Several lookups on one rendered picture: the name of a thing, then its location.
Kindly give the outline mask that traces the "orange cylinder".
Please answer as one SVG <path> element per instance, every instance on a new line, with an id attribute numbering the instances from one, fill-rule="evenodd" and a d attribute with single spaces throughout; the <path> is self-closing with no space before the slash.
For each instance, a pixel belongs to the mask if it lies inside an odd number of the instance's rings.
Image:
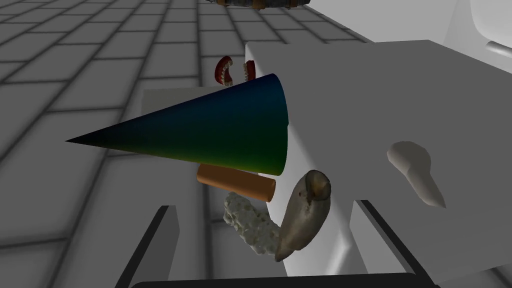
<path id="1" fill-rule="evenodd" d="M 276 181 L 272 178 L 233 168 L 200 164 L 196 172 L 197 181 L 239 195 L 271 202 Z"/>

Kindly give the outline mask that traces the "white cupboard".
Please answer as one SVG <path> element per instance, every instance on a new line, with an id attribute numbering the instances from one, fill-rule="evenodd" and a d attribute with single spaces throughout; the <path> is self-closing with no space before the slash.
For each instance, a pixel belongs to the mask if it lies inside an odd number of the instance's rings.
<path id="1" fill-rule="evenodd" d="M 512 48 L 512 0 L 458 0 L 443 44 L 512 74 L 512 58 L 487 50 L 490 41 Z"/>

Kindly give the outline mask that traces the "dark round object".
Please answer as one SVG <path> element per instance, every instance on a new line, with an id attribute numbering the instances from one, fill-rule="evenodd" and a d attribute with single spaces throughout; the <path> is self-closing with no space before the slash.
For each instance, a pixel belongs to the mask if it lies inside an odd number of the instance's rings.
<path id="1" fill-rule="evenodd" d="M 246 7 L 255 10 L 263 10 L 265 8 L 297 8 L 308 5 L 311 0 L 206 0 L 210 3 L 220 6 L 236 6 Z"/>

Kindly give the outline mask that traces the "grey rough curved lump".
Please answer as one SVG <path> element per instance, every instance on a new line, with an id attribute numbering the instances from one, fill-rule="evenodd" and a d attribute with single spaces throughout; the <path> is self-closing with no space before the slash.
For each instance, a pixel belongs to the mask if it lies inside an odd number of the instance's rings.
<path id="1" fill-rule="evenodd" d="M 257 255 L 276 253 L 280 228 L 268 211 L 255 208 L 248 199 L 234 192 L 227 195 L 223 206 L 223 221 L 234 227 Z"/>

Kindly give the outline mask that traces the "brown grey horn shape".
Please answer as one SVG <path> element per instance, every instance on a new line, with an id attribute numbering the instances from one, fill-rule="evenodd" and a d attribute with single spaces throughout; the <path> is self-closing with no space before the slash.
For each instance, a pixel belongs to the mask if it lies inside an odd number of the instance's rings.
<path id="1" fill-rule="evenodd" d="M 274 260 L 281 262 L 309 245 L 331 208 L 332 186 L 319 170 L 309 170 L 295 185 L 279 229 Z"/>

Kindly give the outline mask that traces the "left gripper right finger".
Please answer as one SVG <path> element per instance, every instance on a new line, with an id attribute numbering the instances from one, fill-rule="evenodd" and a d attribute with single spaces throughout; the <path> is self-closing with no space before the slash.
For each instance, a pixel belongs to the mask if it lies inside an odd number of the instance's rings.
<path id="1" fill-rule="evenodd" d="M 426 270 L 368 200 L 356 200 L 349 227 L 370 274 L 411 273 L 431 282 Z"/>

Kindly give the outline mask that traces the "red dentures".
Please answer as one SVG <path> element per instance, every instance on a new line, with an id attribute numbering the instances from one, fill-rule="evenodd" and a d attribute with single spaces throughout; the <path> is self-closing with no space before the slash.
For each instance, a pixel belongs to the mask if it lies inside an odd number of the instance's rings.
<path id="1" fill-rule="evenodd" d="M 216 64 L 214 69 L 214 79 L 217 83 L 225 87 L 234 85 L 230 75 L 230 67 L 233 60 L 230 56 L 222 57 Z M 248 60 L 243 64 L 244 82 L 252 81 L 256 78 L 256 65 L 253 60 Z"/>

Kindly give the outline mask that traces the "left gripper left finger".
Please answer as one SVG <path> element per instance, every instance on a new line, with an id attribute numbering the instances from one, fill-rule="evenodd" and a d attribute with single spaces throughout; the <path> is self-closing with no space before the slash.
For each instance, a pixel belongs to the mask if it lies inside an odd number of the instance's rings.
<path id="1" fill-rule="evenodd" d="M 180 234 L 175 206 L 156 211 L 115 288 L 150 288 L 168 280 Z"/>

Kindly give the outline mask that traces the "blue green cone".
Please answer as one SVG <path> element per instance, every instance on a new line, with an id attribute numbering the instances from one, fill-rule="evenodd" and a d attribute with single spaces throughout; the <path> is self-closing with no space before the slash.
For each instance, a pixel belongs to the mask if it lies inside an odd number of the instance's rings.
<path id="1" fill-rule="evenodd" d="M 70 142 L 279 176 L 288 126 L 281 82 L 269 74 Z"/>

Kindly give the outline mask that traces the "white drawer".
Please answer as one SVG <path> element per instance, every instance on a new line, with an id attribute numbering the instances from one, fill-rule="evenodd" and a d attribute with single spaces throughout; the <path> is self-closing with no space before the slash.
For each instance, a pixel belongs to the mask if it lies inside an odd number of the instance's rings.
<path id="1" fill-rule="evenodd" d="M 350 229 L 368 200 L 436 283 L 512 264 L 512 74 L 429 40 L 251 42 L 256 78 L 278 77 L 287 156 L 268 204 L 280 222 L 307 170 L 332 184 L 316 240 L 284 262 L 289 276 L 367 272 Z M 387 151 L 414 142 L 446 207 L 425 204 Z"/>

